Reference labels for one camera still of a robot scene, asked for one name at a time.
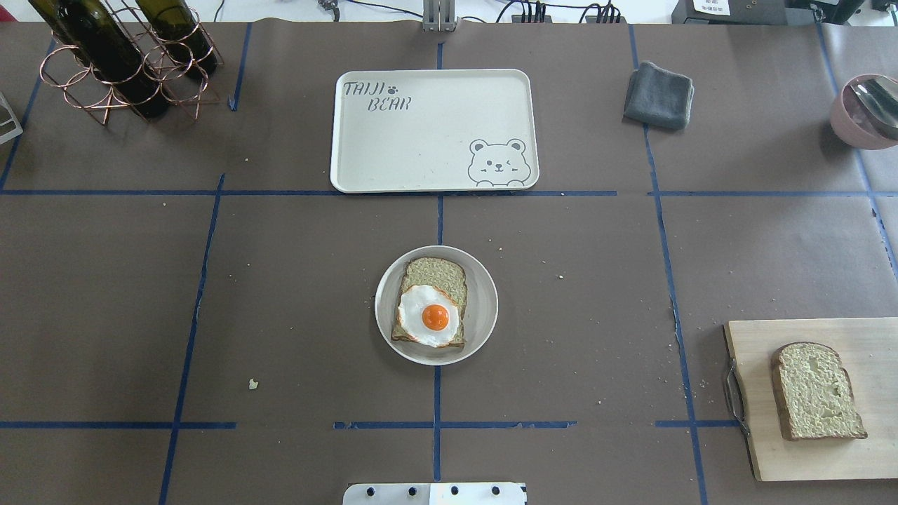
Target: toast slice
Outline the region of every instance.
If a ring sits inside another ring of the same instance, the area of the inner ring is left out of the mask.
[[[773,395],[786,440],[865,439],[848,372],[839,353],[793,342],[773,353]]]
[[[468,306],[468,285],[464,269],[457,263],[443,258],[418,258],[409,261],[402,276],[399,296],[412,286],[433,286],[443,290],[458,305],[459,317],[464,318],[464,310]],[[399,311],[396,312],[391,338],[395,341],[413,341],[399,325]],[[464,325],[461,321],[458,322],[458,331],[447,345],[464,347]]]

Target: dark green bottle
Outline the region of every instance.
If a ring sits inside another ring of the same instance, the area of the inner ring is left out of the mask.
[[[197,27],[193,15],[184,0],[137,0],[137,5],[144,12],[150,26],[165,40],[180,41],[180,44],[166,44],[172,59],[176,63],[186,64],[190,61],[190,53],[197,60],[197,65],[211,76],[218,67],[218,58],[212,50],[203,32]],[[187,71],[187,77],[201,79],[202,72],[195,67]]]
[[[59,19],[57,18],[57,0],[28,0],[28,3],[31,4],[31,6],[34,7],[34,10],[40,14],[40,17],[50,25],[50,29],[53,31],[53,34],[56,35],[57,40],[67,46],[74,46],[75,43],[72,42],[72,38],[68,36],[66,30],[63,29],[62,24],[59,23]],[[75,54],[78,63],[83,66],[90,65],[87,57],[80,49],[72,49],[72,53]]]
[[[160,116],[169,103],[159,83],[148,75],[155,71],[116,24],[100,0],[58,0],[59,23],[93,66],[146,118]]]

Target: egg yolk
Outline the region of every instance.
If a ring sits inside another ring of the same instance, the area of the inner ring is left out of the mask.
[[[427,306],[421,313],[421,320],[427,328],[439,332],[449,324],[449,311],[444,306]]]

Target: gray towel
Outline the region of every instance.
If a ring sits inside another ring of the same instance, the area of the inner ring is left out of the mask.
[[[692,110],[692,79],[643,61],[629,76],[623,115],[661,128],[683,129]]]

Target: fried egg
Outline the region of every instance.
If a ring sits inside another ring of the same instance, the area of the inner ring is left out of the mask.
[[[400,297],[398,319],[413,341],[445,347],[458,331],[458,305],[440,288],[412,286]]]

